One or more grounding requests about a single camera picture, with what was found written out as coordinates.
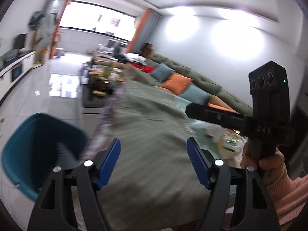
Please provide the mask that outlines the pink sleeve right forearm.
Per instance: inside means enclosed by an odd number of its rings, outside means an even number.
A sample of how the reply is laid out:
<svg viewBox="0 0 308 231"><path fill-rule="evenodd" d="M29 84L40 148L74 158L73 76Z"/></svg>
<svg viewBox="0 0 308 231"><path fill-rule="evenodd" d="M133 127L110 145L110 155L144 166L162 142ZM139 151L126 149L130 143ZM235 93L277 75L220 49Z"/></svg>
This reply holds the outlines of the pink sleeve right forearm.
<svg viewBox="0 0 308 231"><path fill-rule="evenodd" d="M280 177L267 186L274 203L280 226L292 222L307 202L307 175L291 180L286 167Z"/></svg>

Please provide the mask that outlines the right hand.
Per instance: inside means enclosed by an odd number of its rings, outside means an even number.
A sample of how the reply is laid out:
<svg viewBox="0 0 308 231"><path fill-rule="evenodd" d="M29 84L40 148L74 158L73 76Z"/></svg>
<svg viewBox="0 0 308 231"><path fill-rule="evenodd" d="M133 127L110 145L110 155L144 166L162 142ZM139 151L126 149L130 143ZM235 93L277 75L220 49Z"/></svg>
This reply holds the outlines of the right hand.
<svg viewBox="0 0 308 231"><path fill-rule="evenodd" d="M262 170L265 171L263 183L265 185L270 185L275 182L285 171L285 158L278 148L279 146L276 147L274 155L255 162L250 156L249 144L246 143L244 145L240 167L244 169L250 165L254 168L259 166Z"/></svg>

